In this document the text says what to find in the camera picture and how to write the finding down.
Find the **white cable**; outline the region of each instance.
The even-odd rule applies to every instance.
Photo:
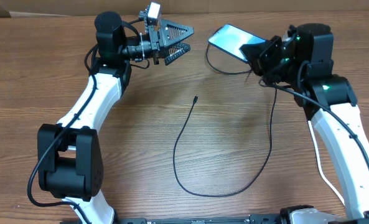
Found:
[[[307,124],[309,125],[309,131],[311,134],[311,139],[313,140],[314,144],[314,150],[315,150],[315,158],[317,159],[317,167],[319,168],[320,175],[322,179],[325,181],[325,183],[328,184],[328,186],[335,192],[336,196],[338,196],[339,200],[342,202],[343,205],[345,205],[345,200],[341,196],[341,194],[338,192],[338,190],[329,182],[329,180],[325,177],[324,173],[322,172],[321,167],[321,161],[320,161],[320,153],[319,153],[319,147],[317,145],[317,141],[315,140],[315,135],[313,131],[313,127],[311,125],[311,121],[307,121]]]

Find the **wooden surface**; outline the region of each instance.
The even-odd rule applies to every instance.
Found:
[[[130,21],[134,16],[125,16]],[[258,180],[228,198],[185,193],[174,179],[172,149],[199,95],[177,147],[182,183],[198,193],[238,190],[259,171],[268,153],[273,90],[258,77],[224,76],[205,64],[207,39],[231,23],[260,37],[281,35],[289,24],[329,24],[335,36],[334,72],[347,77],[359,100],[369,139],[369,11],[164,15],[193,26],[191,51],[171,65],[133,69],[124,96],[114,105],[99,139],[105,179],[102,190],[120,217],[222,217],[277,213],[310,204],[344,215],[321,179],[304,113],[280,92],[274,112],[273,152]],[[58,223],[75,214],[68,207],[39,208],[26,186],[37,155],[36,134],[74,105],[87,83],[83,57],[95,43],[94,17],[0,19],[0,223]],[[210,60],[228,71],[247,67],[217,50]],[[319,141],[326,176],[340,187]],[[56,201],[34,184],[34,197]]]

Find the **wooden plank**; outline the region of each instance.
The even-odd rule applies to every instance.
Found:
[[[136,16],[123,18],[131,21]],[[185,193],[174,179],[172,148],[198,94],[177,146],[177,171],[186,187],[210,194],[240,189],[268,153],[266,125],[273,90],[259,87],[254,75],[219,75],[205,63],[209,35],[226,23],[263,38],[283,34],[289,24],[329,24],[335,35],[334,72],[351,81],[369,139],[369,11],[164,18],[194,26],[195,34],[186,41],[192,50],[167,67],[134,68],[128,89],[100,131],[106,171],[102,190],[120,217],[242,216],[305,203],[344,215],[340,201],[318,174],[304,113],[286,93],[279,93],[274,112],[271,158],[254,185],[238,196],[200,198]],[[0,223],[75,218],[68,207],[31,205],[26,185],[36,162],[38,128],[65,115],[87,83],[83,57],[95,43],[93,20],[0,19]],[[215,49],[210,60],[227,71],[247,69]],[[340,188],[329,155],[321,141],[319,145],[324,172]],[[39,201],[56,201],[37,184],[33,191]]]

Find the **black wire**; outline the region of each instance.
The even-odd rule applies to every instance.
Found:
[[[304,60],[302,63],[301,63],[301,66],[299,67],[298,71],[297,71],[297,87],[301,90],[301,75],[302,75],[302,70],[303,70],[303,67],[305,65],[307,65],[308,63],[310,63],[308,60]]]
[[[145,67],[142,67],[140,65],[133,65],[133,64],[130,64],[130,66],[133,66],[133,67],[136,67],[136,68],[141,68],[141,69],[147,69],[147,68],[149,68],[149,60],[148,59],[146,59],[146,60],[147,60],[147,66],[145,66]]]
[[[319,108],[323,109],[324,111],[328,112],[328,114],[330,114],[332,117],[334,117],[345,129],[346,131],[349,133],[349,137],[354,139],[354,141],[356,142],[357,146],[360,148],[361,150],[361,153],[363,154],[363,157],[364,157],[364,160],[365,160],[365,163],[367,164],[367,167],[368,167],[368,171],[369,171],[369,158],[368,158],[368,155],[367,155],[367,152],[365,152],[365,149],[362,145],[362,143],[360,142],[360,140],[358,139],[358,136],[347,126],[346,123],[344,123],[344,121],[342,121],[342,119],[340,119],[334,112],[332,112],[330,110],[330,108],[328,107],[325,107],[324,105],[320,104],[319,102],[307,97],[307,96],[304,96],[300,93],[297,93],[295,91],[292,91],[292,90],[288,90],[286,88],[283,88],[281,86],[278,86],[278,85],[274,85],[274,84],[270,84],[270,85],[262,85],[261,84],[261,81],[259,81],[259,84],[263,87],[272,87],[272,88],[275,88],[276,90],[281,90],[281,91],[285,91],[287,93],[290,93],[294,96],[297,96],[297,97],[300,97],[306,101],[308,101],[309,103],[312,103],[316,106],[318,106]]]
[[[91,72],[90,67],[88,66],[87,60],[88,57],[91,53],[93,53],[91,61],[94,62],[94,59],[96,57],[96,53],[97,53],[97,49],[98,46],[95,45],[94,47],[92,47],[90,49],[90,51],[86,54],[85,56],[85,66],[88,69],[89,72]],[[87,98],[86,102],[82,105],[82,107],[78,110],[78,112],[73,116],[72,120],[62,129],[62,131],[57,135],[57,137],[55,137],[55,139],[52,141],[52,143],[50,144],[50,146],[47,148],[47,150],[45,151],[45,153],[42,155],[42,157],[39,159],[39,161],[36,163],[36,166],[34,167],[34,170],[32,171],[29,180],[28,180],[28,186],[27,186],[27,195],[28,195],[28,199],[30,200],[30,202],[32,202],[34,205],[38,206],[38,207],[54,207],[54,206],[59,206],[59,205],[71,205],[73,206],[73,209],[77,209],[78,212],[80,213],[80,215],[82,216],[82,218],[84,219],[84,221],[87,224],[90,224],[89,219],[87,219],[85,213],[83,212],[82,208],[79,206],[79,204],[72,202],[72,201],[68,201],[68,202],[53,202],[53,203],[40,203],[38,201],[36,201],[34,199],[34,197],[32,196],[32,183],[35,179],[36,173],[39,170],[40,165],[42,164],[42,162],[45,160],[47,154],[54,149],[55,144],[61,139],[61,137],[69,130],[70,126],[79,118],[79,116],[82,114],[82,112],[85,110],[86,106],[89,104],[90,100],[93,98],[93,95],[95,94],[95,91],[97,89],[97,81],[96,81],[96,77],[94,76],[94,74],[91,74],[91,77],[93,79],[93,89],[91,90],[91,93],[89,95],[89,97]]]
[[[135,24],[135,23],[141,22],[141,21],[143,21],[143,20],[142,19],[136,19],[136,20],[133,20],[131,22],[128,22],[128,24]]]
[[[183,128],[179,134],[179,136],[177,137],[176,139],[176,143],[174,144],[174,148],[173,148],[173,171],[174,171],[174,176],[176,178],[176,181],[177,183],[180,185],[180,187],[186,191],[187,193],[189,194],[192,194],[192,195],[195,195],[195,196],[200,196],[200,197],[213,197],[213,198],[219,198],[219,197],[230,197],[230,196],[234,196],[234,195],[237,195],[237,194],[240,194],[244,191],[246,191],[249,187],[251,187],[251,185],[253,184],[253,182],[255,182],[255,180],[259,177],[260,173],[263,171],[264,167],[266,166],[268,160],[269,160],[269,157],[270,157],[270,154],[271,154],[271,149],[273,148],[273,136],[272,136],[272,127],[273,127],[273,112],[274,112],[274,107],[276,106],[276,100],[277,100],[277,90],[274,92],[274,101],[273,101],[273,106],[271,107],[271,114],[270,114],[270,130],[269,130],[269,140],[270,140],[270,149],[269,149],[269,153],[266,157],[266,160],[264,162],[264,164],[261,166],[259,172],[255,175],[255,177],[252,179],[252,181],[247,185],[245,186],[244,188],[242,188],[241,190],[238,190],[236,192],[233,192],[233,193],[230,193],[230,194],[223,194],[223,195],[207,195],[207,194],[197,194],[197,193],[193,193],[189,190],[187,190],[179,181],[179,178],[177,177],[177,172],[176,172],[176,164],[175,164],[175,152],[176,152],[176,146],[177,146],[177,143],[179,142],[179,139],[180,139],[180,136],[182,135],[183,131],[184,131],[184,128],[185,126],[187,125],[187,122],[189,121],[189,118],[190,118],[190,115],[191,115],[191,112],[192,112],[192,109],[194,108],[194,105],[195,103],[197,102],[198,100],[198,96],[195,96],[194,98],[194,101],[192,103],[192,106],[191,106],[191,109],[190,109],[190,113],[187,117],[187,119],[185,120],[185,123],[183,125]]]
[[[224,71],[221,71],[221,70],[217,69],[209,61],[209,57],[208,57],[209,47],[210,47],[210,44],[208,43],[207,50],[205,52],[205,58],[207,59],[207,62],[209,64],[209,66],[211,68],[213,68],[216,72],[221,73],[221,74],[224,74],[224,75],[241,75],[241,74],[246,74],[246,73],[249,73],[250,74],[252,72],[252,68],[249,69],[249,70],[247,70],[247,71],[244,71],[244,72],[224,72]]]

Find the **wood grain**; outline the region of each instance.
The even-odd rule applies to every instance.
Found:
[[[369,139],[369,11],[257,12],[164,15],[193,26],[192,50],[165,67],[135,69],[122,99],[100,131],[105,166],[102,190],[120,217],[185,218],[276,213],[311,204],[344,215],[340,201],[320,178],[304,113],[291,95],[279,93],[273,123],[273,152],[258,180],[229,198],[201,198],[176,183],[172,148],[194,95],[199,102],[177,146],[182,183],[198,193],[222,194],[245,186],[268,153],[273,90],[258,77],[224,76],[206,66],[207,39],[230,23],[262,38],[281,35],[289,24],[329,24],[335,35],[334,72],[353,85]],[[130,21],[135,16],[124,16]],[[83,57],[95,43],[94,17],[0,19],[0,223],[58,223],[75,214],[68,207],[39,208],[26,196],[36,162],[36,133],[55,123],[82,93]],[[211,50],[210,60],[227,71],[241,62]],[[324,172],[340,187],[319,141]],[[34,185],[42,202],[55,199]]]

